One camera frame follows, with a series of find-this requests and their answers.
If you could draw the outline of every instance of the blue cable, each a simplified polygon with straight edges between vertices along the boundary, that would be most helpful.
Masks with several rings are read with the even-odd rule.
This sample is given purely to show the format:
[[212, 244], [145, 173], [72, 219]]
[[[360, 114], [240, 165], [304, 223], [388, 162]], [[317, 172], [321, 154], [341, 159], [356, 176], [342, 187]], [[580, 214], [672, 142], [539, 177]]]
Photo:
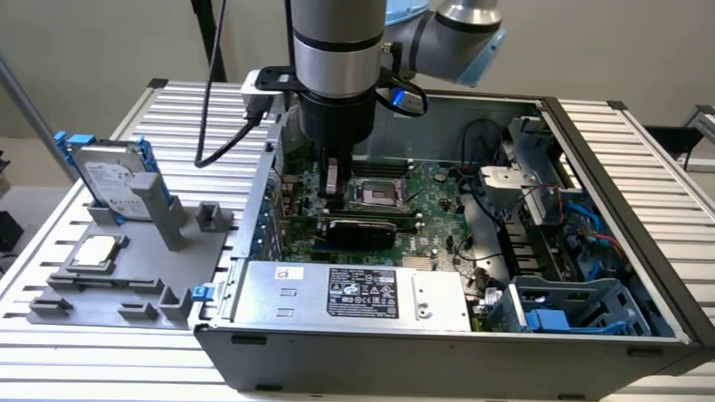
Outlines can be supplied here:
[[603, 328], [571, 328], [569, 332], [588, 335], [617, 335], [625, 332], [625, 322], [612, 322]]
[[579, 204], [576, 203], [572, 203], [571, 201], [568, 201], [565, 203], [565, 206], [567, 208], [571, 208], [573, 211], [576, 211], [579, 214], [584, 214], [585, 216], [588, 216], [592, 220], [593, 220], [593, 226], [595, 226], [595, 232], [596, 233], [600, 233], [601, 232], [601, 220], [599, 219], [597, 216], [595, 216], [595, 214], [592, 214], [585, 208], [583, 208]]
[[591, 271], [588, 272], [588, 277], [585, 278], [585, 282], [595, 281], [596, 275], [599, 275], [599, 270], [601, 269], [601, 261], [595, 260], [593, 261], [593, 267], [591, 268]]

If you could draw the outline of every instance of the warning label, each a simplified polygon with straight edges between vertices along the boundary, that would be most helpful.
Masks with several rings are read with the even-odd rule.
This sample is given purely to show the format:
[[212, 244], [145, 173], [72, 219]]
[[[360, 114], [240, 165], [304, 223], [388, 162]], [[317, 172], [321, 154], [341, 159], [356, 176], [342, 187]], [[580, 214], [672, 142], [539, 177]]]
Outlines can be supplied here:
[[395, 271], [330, 268], [326, 313], [333, 317], [399, 318]]

